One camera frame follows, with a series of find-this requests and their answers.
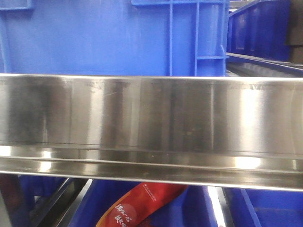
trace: red plastic bag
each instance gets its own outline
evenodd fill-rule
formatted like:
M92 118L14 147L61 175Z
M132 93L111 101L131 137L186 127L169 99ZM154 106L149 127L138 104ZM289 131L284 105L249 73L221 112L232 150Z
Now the red plastic bag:
M96 227L137 227L186 188L186 185L179 184L141 183L112 205ZM151 227L148 221L144 221L140 226Z

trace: stainless steel shelf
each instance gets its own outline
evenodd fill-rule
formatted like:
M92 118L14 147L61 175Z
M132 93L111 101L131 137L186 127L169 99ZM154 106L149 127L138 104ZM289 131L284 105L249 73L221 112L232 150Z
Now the stainless steel shelf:
M227 53L227 69L242 77L303 77L303 65Z
M235 11L238 8L241 8L243 6L246 6L250 3L252 3L253 0L236 0L230 2L230 11Z
M303 79L0 76L0 172L303 191Z

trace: blue storage bin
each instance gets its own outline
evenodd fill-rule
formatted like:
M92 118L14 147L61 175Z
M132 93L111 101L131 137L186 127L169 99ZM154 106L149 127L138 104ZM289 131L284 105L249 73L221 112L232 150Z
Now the blue storage bin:
M303 193L226 189L235 227L302 227Z
M290 0L256 0L229 15L227 52L287 61Z
M32 210L36 204L35 196L51 196L63 183L65 178L21 175L19 180L27 208L28 210Z
M138 183L94 180L69 227L94 227L100 217ZM150 216L155 227L218 227L206 187L190 186Z
M224 76L229 0L0 0L0 72Z

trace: reflective metal surface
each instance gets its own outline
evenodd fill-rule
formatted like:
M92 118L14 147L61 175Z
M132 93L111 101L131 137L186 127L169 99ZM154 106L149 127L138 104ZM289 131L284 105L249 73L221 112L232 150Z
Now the reflective metal surface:
M303 189L303 79L0 76L0 171Z
M87 180L86 184L83 186L82 190L80 191L74 202L72 202L70 207L64 213L62 219L56 225L56 227L67 227L70 224L72 217L75 215L92 182L92 179Z
M233 0L230 2L229 11L231 12L236 11L238 8L246 6L252 2L253 2L252 0Z
M73 179L67 178L60 187L50 197L40 198L42 200L35 205L35 208L30 211L31 227L37 227L42 220L48 215L52 207L62 198L65 191L71 186Z
M227 69L242 77L303 77L303 65L227 53Z
M208 186L207 193L212 203L217 225L219 227L234 227L232 215L223 188Z
M40 212L41 216L32 220L32 227L58 226L65 216L65 213L82 191L86 182L86 179L67 179L51 196L48 203L42 207Z
M0 174L0 226L31 227L17 175Z

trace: blue crate handle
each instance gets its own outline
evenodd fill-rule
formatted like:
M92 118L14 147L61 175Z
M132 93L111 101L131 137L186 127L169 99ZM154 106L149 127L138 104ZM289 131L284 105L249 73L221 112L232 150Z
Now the blue crate handle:
M0 11L33 9L32 0L0 0Z
M200 3L204 4L218 4L223 5L224 10L229 8L229 0L131 0L131 3L133 6L137 7L143 7L143 6L160 6L160 5L170 5L170 12L169 12L169 75L173 75L173 58L172 58L172 43L173 43L173 23L174 23L174 17L173 17L173 5L179 5L179 4L196 4L196 34L195 34L195 73L194 76L197 76L199 73L197 73L198 64L200 62L203 62L203 60L219 60L219 61L225 61L226 55L225 55L225 43L224 43L224 33L226 31L224 30L224 23L222 23L222 28L220 30L220 48L217 49L217 45L215 42L211 42L213 40L213 37L209 37L208 42L210 43L208 47L205 47L205 45L201 46L199 44L199 34L200 34L200 27L199 25L199 11L200 11ZM215 17L215 14L210 13L210 17Z

